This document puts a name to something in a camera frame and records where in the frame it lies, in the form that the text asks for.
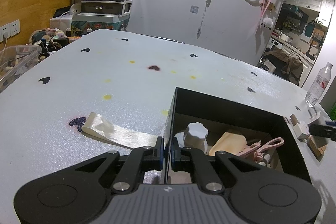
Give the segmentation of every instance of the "cable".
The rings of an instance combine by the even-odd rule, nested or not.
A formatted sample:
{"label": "cable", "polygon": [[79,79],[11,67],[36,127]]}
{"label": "cable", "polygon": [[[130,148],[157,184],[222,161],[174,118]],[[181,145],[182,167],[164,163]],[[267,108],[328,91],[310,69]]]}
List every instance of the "cable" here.
{"label": "cable", "polygon": [[64,16],[65,14],[70,13],[70,11],[67,11],[59,16],[59,24],[61,24],[61,17]]}
{"label": "cable", "polygon": [[199,26],[198,30],[197,30],[197,36],[196,38],[198,39],[201,35],[201,29],[202,29],[202,25],[203,25],[203,20],[205,17],[205,12],[207,11],[207,8],[210,6],[211,0],[205,0],[205,9],[204,9],[204,13],[202,16],[202,20],[201,20],[201,25]]}
{"label": "cable", "polygon": [[8,36],[9,36],[8,32],[5,32],[5,33],[3,34],[3,38],[5,39],[5,47],[4,47],[3,50],[2,50],[2,55],[1,55],[1,57],[0,57],[0,64],[1,64],[1,61],[2,61],[3,54],[5,53],[5,49],[6,49],[6,47],[7,47],[7,38],[8,38]]}

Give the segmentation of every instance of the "white knob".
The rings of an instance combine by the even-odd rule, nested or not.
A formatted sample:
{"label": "white knob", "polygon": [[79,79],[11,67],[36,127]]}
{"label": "white knob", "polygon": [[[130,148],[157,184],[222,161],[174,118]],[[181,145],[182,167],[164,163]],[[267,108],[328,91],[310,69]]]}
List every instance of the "white knob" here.
{"label": "white knob", "polygon": [[205,139],[208,134],[208,130],[200,122],[190,123],[184,131],[184,147],[198,148],[206,153],[208,143]]}

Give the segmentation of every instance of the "wooden wall panel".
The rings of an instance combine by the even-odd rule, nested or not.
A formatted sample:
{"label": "wooden wall panel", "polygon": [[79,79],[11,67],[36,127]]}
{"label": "wooden wall panel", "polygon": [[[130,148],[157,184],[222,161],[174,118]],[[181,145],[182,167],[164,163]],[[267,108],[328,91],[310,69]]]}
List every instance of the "wooden wall panel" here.
{"label": "wooden wall panel", "polygon": [[0,26],[20,20],[21,32],[10,37],[7,46],[28,43],[33,31],[49,28],[56,9],[69,6],[73,0],[0,0]]}

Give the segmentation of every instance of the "brown cloth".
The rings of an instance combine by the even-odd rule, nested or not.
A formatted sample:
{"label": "brown cloth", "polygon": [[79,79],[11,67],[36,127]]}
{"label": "brown cloth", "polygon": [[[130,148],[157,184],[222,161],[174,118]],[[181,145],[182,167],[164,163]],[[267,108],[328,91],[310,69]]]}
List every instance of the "brown cloth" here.
{"label": "brown cloth", "polygon": [[294,83],[295,85],[299,85],[300,77],[303,73],[302,62],[279,48],[275,48],[273,51],[265,52],[264,58],[270,59],[270,56],[274,56],[286,63],[286,65],[281,68],[281,72],[283,74],[282,78]]}

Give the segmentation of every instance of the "metal screw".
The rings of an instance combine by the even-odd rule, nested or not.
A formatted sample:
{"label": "metal screw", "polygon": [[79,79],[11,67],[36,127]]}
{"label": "metal screw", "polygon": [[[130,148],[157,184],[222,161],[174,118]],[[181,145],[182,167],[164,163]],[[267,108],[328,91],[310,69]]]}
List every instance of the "metal screw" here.
{"label": "metal screw", "polygon": [[209,182],[205,188],[207,188],[209,191],[216,192],[223,188],[223,186],[217,182]]}
{"label": "metal screw", "polygon": [[127,182],[117,182],[113,185],[113,188],[118,191],[125,191],[129,189],[129,184]]}

